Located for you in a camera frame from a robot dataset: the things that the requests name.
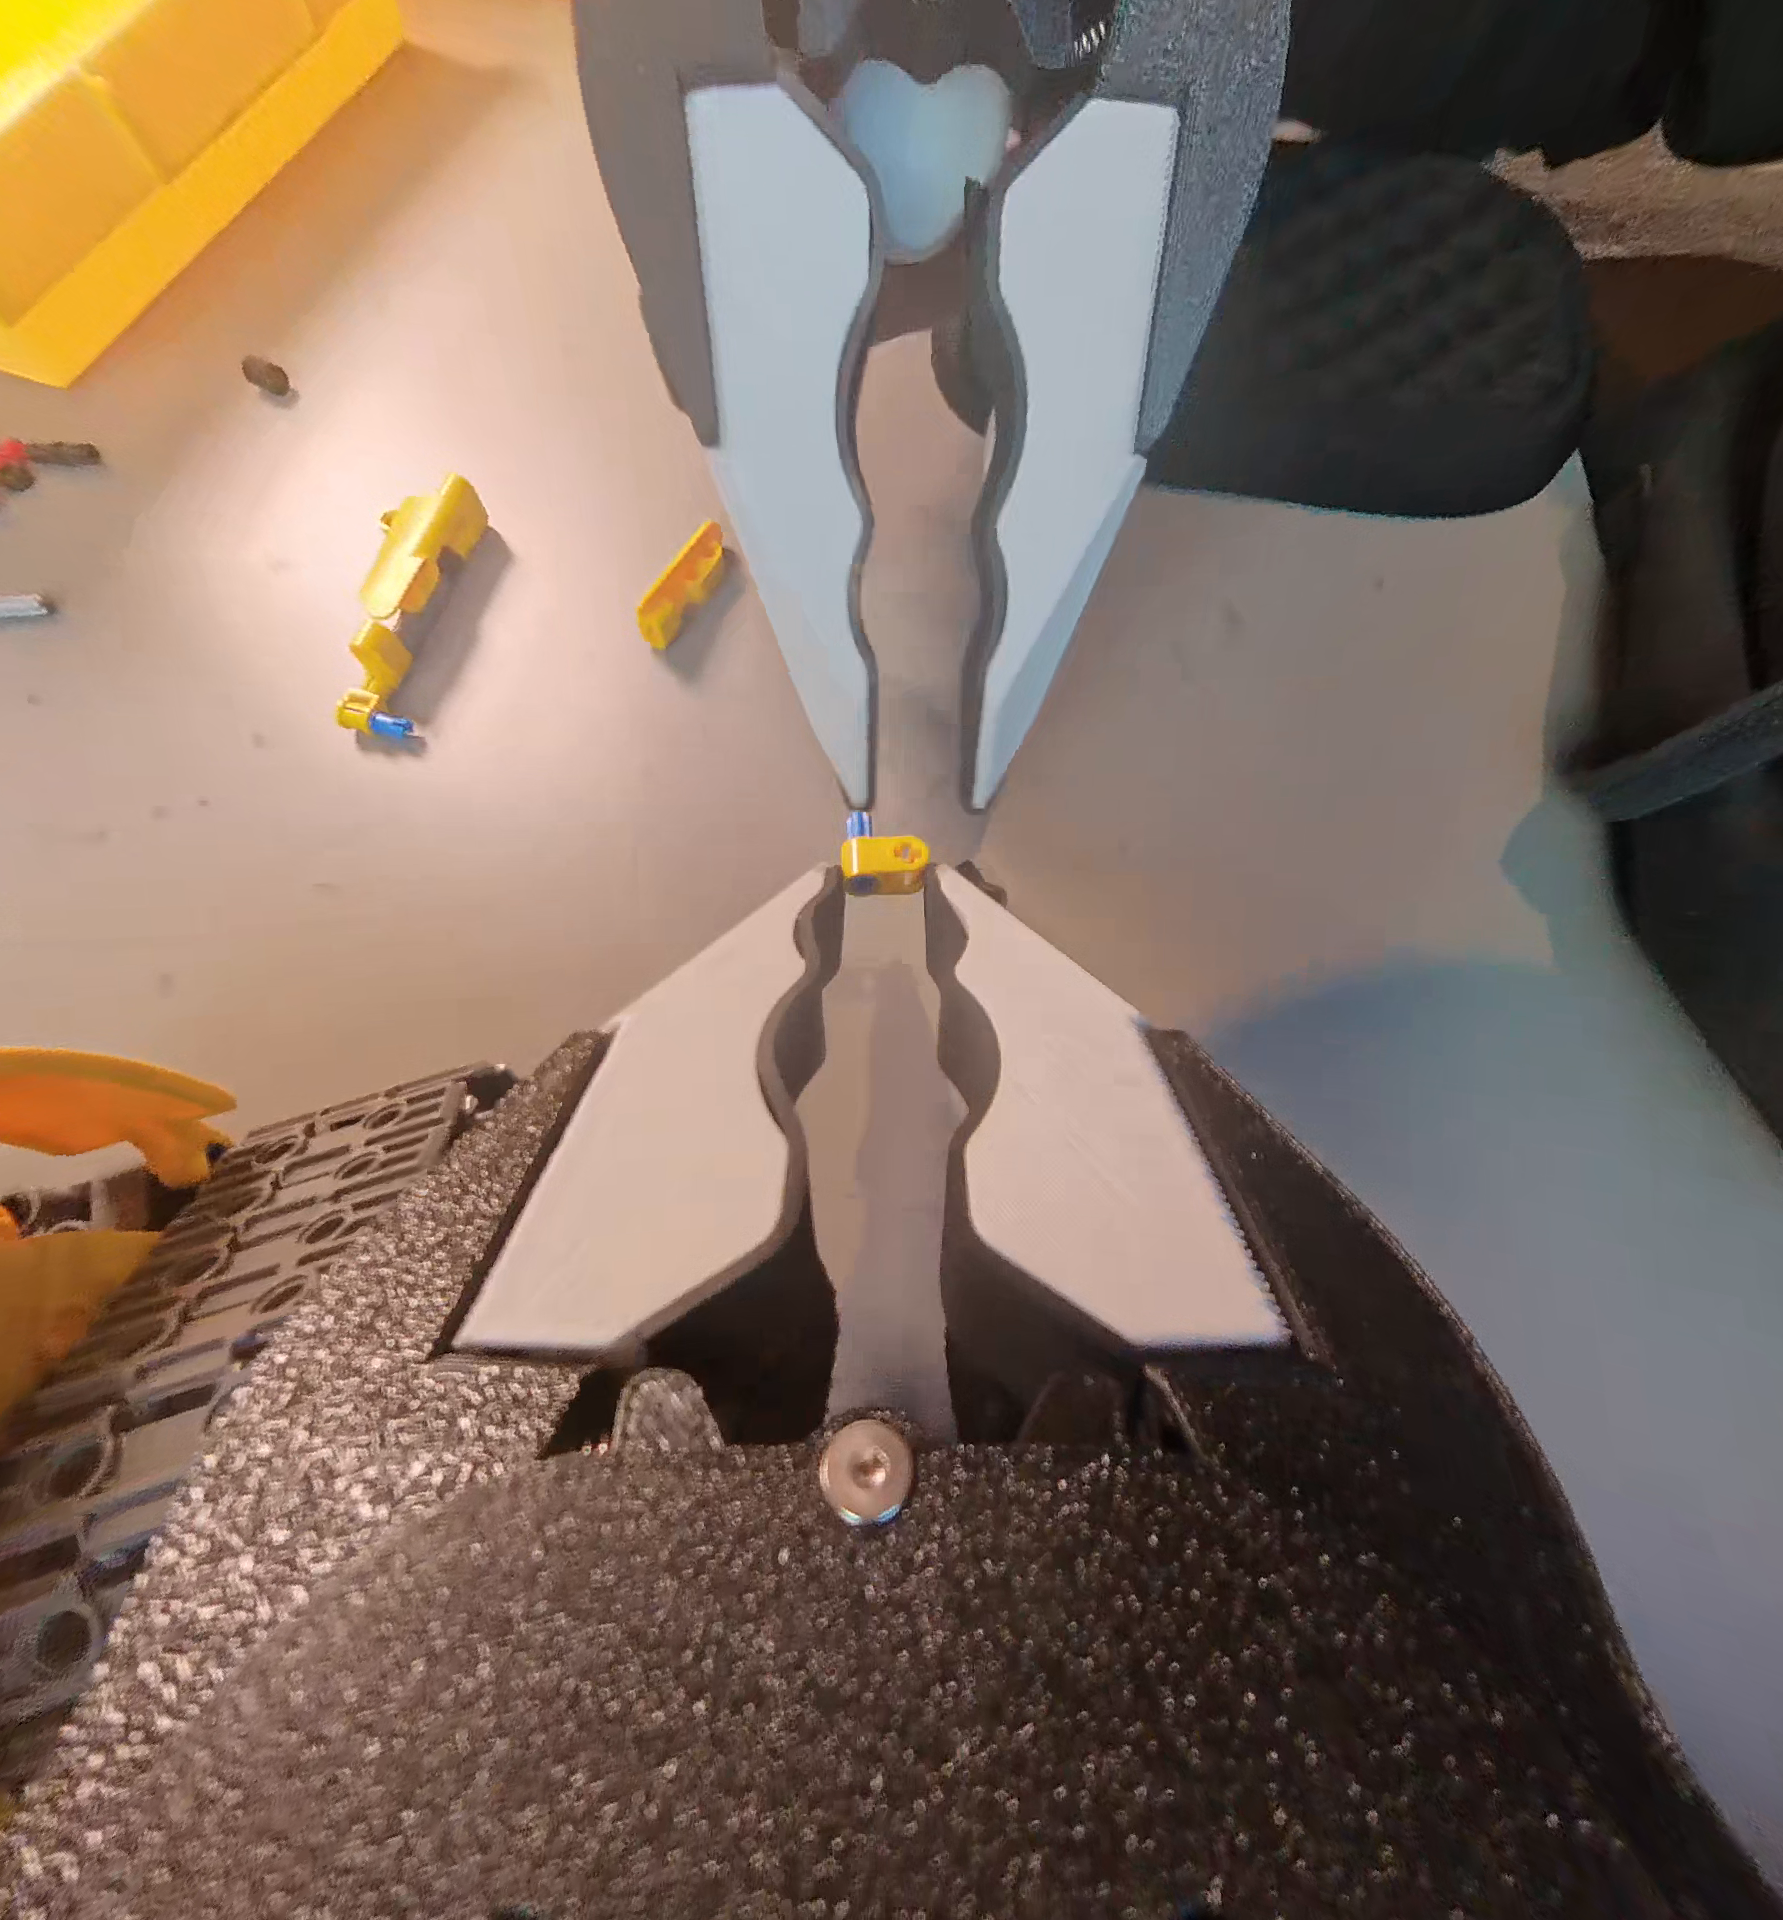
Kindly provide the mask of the yellow parts bin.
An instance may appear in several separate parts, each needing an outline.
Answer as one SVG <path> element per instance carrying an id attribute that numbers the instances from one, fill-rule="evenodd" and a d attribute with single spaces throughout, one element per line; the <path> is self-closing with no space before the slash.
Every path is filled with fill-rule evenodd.
<path id="1" fill-rule="evenodd" d="M 402 45 L 397 0 L 0 0 L 0 372 L 74 385 Z"/>

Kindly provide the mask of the yellow tracked toy robot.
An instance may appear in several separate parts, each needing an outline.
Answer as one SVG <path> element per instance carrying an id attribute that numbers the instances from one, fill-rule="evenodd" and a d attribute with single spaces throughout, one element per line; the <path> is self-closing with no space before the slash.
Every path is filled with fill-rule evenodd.
<path id="1" fill-rule="evenodd" d="M 257 1355 L 514 1086 L 452 1068 L 215 1150 L 140 1272 L 0 1417 L 0 1790 L 59 1744 Z"/>

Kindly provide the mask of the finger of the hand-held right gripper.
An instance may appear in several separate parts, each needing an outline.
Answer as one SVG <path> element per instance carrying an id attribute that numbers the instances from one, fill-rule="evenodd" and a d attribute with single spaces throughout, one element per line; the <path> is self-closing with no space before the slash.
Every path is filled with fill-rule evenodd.
<path id="1" fill-rule="evenodd" d="M 975 506 L 972 810 L 988 810 L 1144 478 L 1142 395 L 1180 117 L 1084 97 L 988 192 L 972 311 L 992 461 Z"/>
<path id="2" fill-rule="evenodd" d="M 855 810 L 877 799 L 871 497 L 860 377 L 887 249 L 877 185 L 803 87 L 689 96 L 714 372 L 709 470 L 789 686 Z"/>

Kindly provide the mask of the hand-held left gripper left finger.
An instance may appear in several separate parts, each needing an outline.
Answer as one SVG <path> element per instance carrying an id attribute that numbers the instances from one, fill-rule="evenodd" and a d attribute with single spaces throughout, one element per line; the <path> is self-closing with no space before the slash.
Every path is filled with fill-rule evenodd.
<path id="1" fill-rule="evenodd" d="M 809 870 L 600 1025 L 450 1347 L 615 1361 L 778 1256 L 809 1207 L 842 873 Z"/>

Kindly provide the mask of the yellow wedge panel piece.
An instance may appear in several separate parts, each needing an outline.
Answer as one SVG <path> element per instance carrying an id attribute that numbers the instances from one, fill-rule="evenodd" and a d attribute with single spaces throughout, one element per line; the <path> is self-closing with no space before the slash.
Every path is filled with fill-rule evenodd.
<path id="1" fill-rule="evenodd" d="M 709 606 L 734 563 L 726 534 L 720 520 L 696 525 L 679 558 L 651 579 L 638 600 L 638 636 L 651 652 L 671 652 L 689 618 Z"/>

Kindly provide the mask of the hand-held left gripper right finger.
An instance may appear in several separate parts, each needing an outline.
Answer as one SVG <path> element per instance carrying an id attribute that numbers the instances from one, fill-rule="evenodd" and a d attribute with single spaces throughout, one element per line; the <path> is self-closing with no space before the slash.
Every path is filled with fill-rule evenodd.
<path id="1" fill-rule="evenodd" d="M 972 1350 L 1288 1350 L 1288 1319 L 1144 1019 L 965 870 L 927 880 L 940 1073 L 961 1097 L 943 1304 Z"/>

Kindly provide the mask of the yellow beam assembly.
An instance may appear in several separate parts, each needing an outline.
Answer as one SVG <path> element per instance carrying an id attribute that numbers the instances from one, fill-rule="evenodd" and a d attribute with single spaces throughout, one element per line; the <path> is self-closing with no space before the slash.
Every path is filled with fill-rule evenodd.
<path id="1" fill-rule="evenodd" d="M 486 534 L 488 510 L 457 470 L 380 517 L 380 545 L 361 581 L 366 624 L 350 636 L 350 660 L 355 686 L 387 696 L 389 713 L 443 579 L 474 562 Z"/>

